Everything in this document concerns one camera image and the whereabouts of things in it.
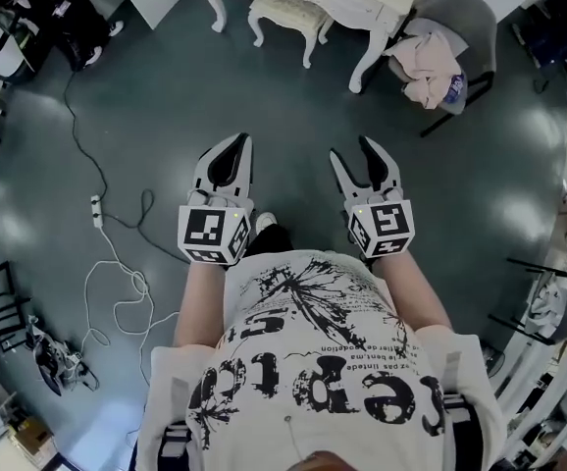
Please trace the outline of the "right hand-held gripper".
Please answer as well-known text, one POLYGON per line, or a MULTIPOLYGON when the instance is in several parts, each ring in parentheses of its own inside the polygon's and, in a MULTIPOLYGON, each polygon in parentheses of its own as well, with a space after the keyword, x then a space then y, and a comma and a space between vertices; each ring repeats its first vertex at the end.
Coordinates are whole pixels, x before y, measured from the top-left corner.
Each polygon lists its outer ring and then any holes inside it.
MULTIPOLYGON (((374 192, 387 192, 358 199, 348 206, 348 231, 366 259, 401 254, 414 238, 411 202, 401 194, 399 168, 387 151, 373 139, 361 135, 361 150, 374 192)), ((338 189, 345 199, 361 198, 370 186, 359 183, 341 155, 330 150, 330 162, 338 189)))

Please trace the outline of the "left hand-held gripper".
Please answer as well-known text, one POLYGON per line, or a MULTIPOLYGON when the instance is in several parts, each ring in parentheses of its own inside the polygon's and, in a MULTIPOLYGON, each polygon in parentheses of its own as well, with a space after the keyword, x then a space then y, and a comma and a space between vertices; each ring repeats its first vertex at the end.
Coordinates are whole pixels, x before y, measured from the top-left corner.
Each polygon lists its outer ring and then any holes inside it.
POLYGON ((194 189, 179 211, 178 248, 191 262, 231 266, 243 255, 254 208, 252 168, 248 134, 230 136, 199 158, 194 189))

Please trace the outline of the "white cushioned stool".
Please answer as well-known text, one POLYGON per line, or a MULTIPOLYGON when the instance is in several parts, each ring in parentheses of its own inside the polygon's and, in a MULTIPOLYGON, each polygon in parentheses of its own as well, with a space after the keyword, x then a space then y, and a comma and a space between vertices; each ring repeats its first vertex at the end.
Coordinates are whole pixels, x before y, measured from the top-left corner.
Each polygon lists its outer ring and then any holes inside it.
POLYGON ((302 65, 309 70, 312 66, 311 56, 316 44, 328 43, 327 34, 334 24, 334 19, 318 5, 305 0, 253 0, 247 21, 255 40, 253 45, 261 47, 264 33, 260 21, 267 19, 272 23, 300 32, 305 39, 302 65))

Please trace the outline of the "person's right forearm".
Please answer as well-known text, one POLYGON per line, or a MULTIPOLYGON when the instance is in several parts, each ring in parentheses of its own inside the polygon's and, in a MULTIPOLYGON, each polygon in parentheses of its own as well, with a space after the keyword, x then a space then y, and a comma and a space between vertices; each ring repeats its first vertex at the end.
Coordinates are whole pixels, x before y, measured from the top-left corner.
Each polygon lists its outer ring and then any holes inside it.
POLYGON ((372 267, 387 284, 396 313, 413 331, 431 326, 452 329, 438 295, 409 251, 380 257, 372 267))

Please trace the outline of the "person's left forearm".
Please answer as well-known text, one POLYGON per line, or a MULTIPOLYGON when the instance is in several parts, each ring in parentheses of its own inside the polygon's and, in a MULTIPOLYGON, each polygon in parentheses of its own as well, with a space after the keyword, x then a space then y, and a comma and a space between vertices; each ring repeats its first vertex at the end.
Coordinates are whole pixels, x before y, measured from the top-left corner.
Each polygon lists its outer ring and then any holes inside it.
POLYGON ((221 266, 190 264, 173 346, 217 345, 224 334, 225 281, 221 266))

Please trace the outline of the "person's white shoe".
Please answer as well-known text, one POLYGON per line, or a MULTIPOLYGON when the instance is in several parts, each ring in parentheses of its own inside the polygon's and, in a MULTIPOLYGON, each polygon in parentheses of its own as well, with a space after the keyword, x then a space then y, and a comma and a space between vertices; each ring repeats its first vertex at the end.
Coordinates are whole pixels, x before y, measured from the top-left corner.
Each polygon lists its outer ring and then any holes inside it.
POLYGON ((255 232, 259 235, 268 227, 276 226, 278 223, 279 222, 273 213, 263 212, 259 214, 255 220, 255 232))

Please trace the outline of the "person's black trousers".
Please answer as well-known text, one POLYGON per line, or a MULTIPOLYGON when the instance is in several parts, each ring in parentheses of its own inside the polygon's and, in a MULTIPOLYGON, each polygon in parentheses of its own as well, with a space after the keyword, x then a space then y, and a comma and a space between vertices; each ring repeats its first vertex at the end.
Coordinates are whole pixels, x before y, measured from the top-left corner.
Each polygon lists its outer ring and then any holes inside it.
POLYGON ((282 253, 293 250, 289 232, 279 224, 271 224, 249 242, 245 257, 265 253, 282 253))

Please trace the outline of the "blue printed bag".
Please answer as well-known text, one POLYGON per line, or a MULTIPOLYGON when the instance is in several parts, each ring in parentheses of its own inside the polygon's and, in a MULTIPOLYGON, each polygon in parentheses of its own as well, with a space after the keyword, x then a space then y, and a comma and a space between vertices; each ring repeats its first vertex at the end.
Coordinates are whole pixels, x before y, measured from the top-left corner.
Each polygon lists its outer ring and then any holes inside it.
POLYGON ((463 73, 453 76, 448 91, 443 98, 443 103, 448 105, 458 104, 467 93, 467 85, 468 82, 463 73))

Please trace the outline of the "pink cloth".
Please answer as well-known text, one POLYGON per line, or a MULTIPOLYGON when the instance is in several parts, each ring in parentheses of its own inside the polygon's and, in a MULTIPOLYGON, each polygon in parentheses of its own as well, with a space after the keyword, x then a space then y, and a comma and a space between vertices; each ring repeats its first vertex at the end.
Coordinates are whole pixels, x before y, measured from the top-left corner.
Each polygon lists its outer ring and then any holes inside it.
POLYGON ((451 78, 463 73, 448 40, 439 31, 413 35, 383 52, 392 71, 402 79, 403 94, 433 110, 443 103, 451 78))

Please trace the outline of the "grey chair with black legs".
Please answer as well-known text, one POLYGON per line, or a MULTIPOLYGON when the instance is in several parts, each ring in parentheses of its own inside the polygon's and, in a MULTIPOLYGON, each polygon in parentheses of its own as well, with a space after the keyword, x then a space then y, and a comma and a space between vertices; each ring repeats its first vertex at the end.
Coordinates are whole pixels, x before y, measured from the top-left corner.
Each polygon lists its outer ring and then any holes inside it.
POLYGON ((385 50, 407 37, 433 31, 441 32, 448 40, 468 85, 466 95, 457 106, 440 105, 432 110, 442 110, 444 115, 422 130, 422 137, 461 115, 489 93, 496 74, 497 22, 484 0, 421 1, 399 25, 385 50))

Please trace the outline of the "person's white printed shirt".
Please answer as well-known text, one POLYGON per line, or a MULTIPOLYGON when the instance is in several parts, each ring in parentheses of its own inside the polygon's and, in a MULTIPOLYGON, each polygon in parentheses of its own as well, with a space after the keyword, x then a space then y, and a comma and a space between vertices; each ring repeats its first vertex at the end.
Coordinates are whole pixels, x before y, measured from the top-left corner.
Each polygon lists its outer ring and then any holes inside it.
POLYGON ((130 471, 490 471, 506 424, 476 336, 413 331, 348 255, 224 270, 217 345, 152 351, 130 471))

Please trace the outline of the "grey chair with clothes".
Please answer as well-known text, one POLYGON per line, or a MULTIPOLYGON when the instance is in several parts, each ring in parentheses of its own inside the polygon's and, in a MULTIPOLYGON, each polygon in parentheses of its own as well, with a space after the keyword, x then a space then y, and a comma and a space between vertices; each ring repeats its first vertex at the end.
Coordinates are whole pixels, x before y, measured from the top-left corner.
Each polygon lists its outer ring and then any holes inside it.
POLYGON ((489 314, 496 324, 544 345, 567 340, 567 269, 507 258, 537 277, 526 299, 523 317, 509 320, 489 314))

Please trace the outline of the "black bags pile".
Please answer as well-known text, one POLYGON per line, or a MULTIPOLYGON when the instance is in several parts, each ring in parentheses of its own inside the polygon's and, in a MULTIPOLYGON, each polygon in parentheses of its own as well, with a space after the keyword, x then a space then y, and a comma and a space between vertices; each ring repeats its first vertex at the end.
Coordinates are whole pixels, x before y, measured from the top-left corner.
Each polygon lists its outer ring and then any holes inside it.
POLYGON ((537 0, 511 30, 537 68, 535 92, 543 93, 558 73, 567 78, 567 0, 537 0))

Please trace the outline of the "tangle of black devices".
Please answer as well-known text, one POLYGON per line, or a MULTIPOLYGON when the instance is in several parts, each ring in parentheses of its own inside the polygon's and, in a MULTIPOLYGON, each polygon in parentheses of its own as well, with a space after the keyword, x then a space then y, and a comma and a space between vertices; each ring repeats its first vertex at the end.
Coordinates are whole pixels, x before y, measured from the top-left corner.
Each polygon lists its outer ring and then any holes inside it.
POLYGON ((65 341, 54 340, 41 329, 40 320, 34 316, 29 317, 26 345, 41 379, 55 395, 62 396, 76 386, 84 386, 91 392, 98 390, 99 381, 83 362, 82 355, 71 350, 65 341))

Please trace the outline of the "cardboard box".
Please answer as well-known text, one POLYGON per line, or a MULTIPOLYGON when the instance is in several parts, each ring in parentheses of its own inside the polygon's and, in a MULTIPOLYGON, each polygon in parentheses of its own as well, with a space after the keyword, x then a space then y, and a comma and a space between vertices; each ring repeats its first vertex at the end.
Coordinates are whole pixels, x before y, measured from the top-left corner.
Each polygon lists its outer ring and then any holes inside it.
POLYGON ((31 456, 35 456, 53 437, 50 429, 35 416, 9 422, 8 430, 15 442, 31 456))

